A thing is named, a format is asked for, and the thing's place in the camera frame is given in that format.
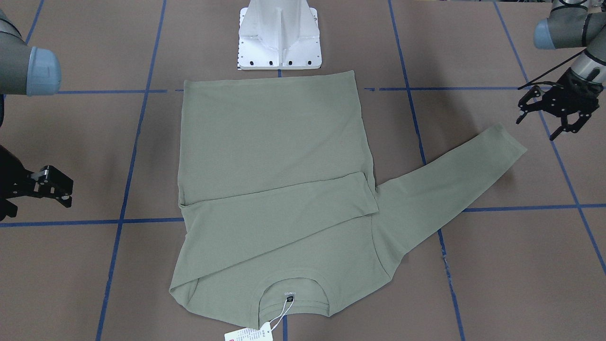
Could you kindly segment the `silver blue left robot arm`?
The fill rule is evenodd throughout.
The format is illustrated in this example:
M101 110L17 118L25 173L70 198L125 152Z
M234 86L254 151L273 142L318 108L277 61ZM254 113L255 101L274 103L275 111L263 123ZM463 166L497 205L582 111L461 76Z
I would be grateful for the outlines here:
M554 0L550 15L533 33L536 48L580 48L572 64L557 81L536 77L526 84L519 100L517 123L531 112L543 111L560 119L550 140L562 133L578 133L599 108L606 80L606 18L589 12L589 0Z

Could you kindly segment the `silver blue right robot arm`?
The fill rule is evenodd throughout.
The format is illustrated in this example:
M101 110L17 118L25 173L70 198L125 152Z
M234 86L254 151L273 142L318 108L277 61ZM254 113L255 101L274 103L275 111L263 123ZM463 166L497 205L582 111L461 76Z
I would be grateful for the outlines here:
M58 93L62 82L59 60L54 52L29 46L17 26L0 12L1 119L5 117L6 95L46 96ZM0 218L15 218L18 207L9 199L35 197L56 199L72 206L74 181L52 165L39 172L25 168L3 145L0 147Z

